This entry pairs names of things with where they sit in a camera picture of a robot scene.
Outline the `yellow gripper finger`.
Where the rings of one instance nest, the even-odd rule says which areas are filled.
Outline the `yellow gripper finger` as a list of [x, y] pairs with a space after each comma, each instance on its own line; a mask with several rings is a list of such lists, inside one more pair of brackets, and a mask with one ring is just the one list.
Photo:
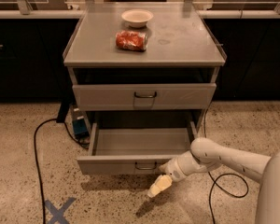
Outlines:
[[147, 196], [154, 198], [164, 190], [168, 189], [172, 185], [172, 178], [169, 175], [160, 175], [155, 182], [150, 186]]

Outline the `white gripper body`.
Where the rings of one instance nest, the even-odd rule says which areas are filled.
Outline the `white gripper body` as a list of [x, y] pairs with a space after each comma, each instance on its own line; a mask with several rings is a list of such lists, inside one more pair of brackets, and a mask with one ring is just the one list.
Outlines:
[[189, 157], [186, 154], [176, 156], [160, 166], [160, 170], [179, 182], [189, 176]]

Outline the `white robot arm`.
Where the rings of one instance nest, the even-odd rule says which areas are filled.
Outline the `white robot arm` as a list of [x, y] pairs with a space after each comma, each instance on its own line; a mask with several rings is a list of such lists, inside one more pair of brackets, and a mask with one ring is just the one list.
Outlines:
[[255, 224], [280, 224], [280, 151], [265, 156], [224, 147], [208, 138], [192, 141], [190, 150], [160, 166], [162, 174], [149, 188], [155, 197], [172, 183], [194, 173], [206, 173], [225, 165], [259, 183]]

